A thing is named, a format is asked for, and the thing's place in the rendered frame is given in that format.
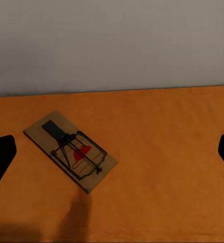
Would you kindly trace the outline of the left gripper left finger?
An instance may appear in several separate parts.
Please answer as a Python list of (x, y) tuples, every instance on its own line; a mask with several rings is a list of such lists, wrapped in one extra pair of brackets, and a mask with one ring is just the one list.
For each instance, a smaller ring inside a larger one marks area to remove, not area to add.
[(13, 135), (0, 137), (0, 180), (17, 153)]

